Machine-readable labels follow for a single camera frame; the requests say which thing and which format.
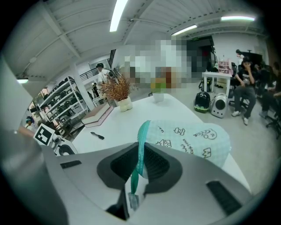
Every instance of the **black pen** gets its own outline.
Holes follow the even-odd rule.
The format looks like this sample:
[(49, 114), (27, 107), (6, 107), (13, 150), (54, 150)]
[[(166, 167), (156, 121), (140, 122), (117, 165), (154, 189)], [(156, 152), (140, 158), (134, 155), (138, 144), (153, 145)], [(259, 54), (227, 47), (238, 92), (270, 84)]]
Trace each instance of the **black pen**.
[(103, 139), (104, 139), (104, 137), (103, 137), (103, 136), (98, 135), (98, 134), (96, 134), (95, 132), (91, 132), (91, 134), (98, 136), (98, 138), (99, 138), (99, 139), (101, 139), (101, 140), (103, 140)]

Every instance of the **light blue cloth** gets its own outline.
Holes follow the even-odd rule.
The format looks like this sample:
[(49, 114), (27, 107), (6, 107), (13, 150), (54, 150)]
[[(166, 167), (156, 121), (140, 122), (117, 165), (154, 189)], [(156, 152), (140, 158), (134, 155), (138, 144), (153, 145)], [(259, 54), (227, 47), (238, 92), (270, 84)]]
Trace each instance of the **light blue cloth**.
[[(220, 126), (213, 123), (183, 123), (178, 121), (146, 121), (147, 132), (139, 132), (139, 144), (144, 142), (162, 145), (205, 158), (222, 167), (231, 150), (230, 137)], [(143, 173), (142, 146), (139, 146), (137, 171)]]

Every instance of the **teal strap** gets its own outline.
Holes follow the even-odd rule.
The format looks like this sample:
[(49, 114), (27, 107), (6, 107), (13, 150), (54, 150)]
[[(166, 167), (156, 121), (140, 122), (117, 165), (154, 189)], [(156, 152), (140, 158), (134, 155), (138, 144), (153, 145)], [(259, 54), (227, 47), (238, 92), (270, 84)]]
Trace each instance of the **teal strap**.
[(143, 171), (144, 171), (144, 144), (146, 141), (146, 135), (148, 133), (148, 127), (150, 124), (150, 120), (144, 122), (138, 132), (137, 139), (139, 142), (139, 159), (137, 162), (137, 172), (142, 176)]
[(136, 193), (138, 182), (139, 182), (139, 173), (136, 171), (136, 169), (134, 169), (131, 177), (131, 194)]

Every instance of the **white flower pot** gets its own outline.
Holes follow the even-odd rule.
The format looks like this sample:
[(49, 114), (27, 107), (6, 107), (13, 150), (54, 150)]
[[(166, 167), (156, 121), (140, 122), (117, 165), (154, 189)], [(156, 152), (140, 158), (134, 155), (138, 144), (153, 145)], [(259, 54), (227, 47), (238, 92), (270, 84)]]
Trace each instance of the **white flower pot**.
[(117, 102), (117, 104), (118, 104), (118, 106), (120, 106), (121, 112), (127, 111), (127, 110), (129, 110), (133, 107), (133, 104), (132, 104), (129, 96), (128, 96), (127, 99), (124, 99), (124, 100), (121, 100), (121, 101)]
[(153, 97), (154, 97), (155, 102), (164, 101), (164, 94), (163, 93), (153, 93)]

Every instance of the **white pet carrier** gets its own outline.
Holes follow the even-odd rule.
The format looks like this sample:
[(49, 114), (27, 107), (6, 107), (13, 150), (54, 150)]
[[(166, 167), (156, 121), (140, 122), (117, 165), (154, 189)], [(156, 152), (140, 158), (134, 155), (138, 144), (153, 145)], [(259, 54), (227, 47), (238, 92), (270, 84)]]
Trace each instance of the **white pet carrier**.
[(227, 95), (224, 93), (219, 93), (212, 100), (211, 113), (219, 118), (223, 118), (227, 111)]

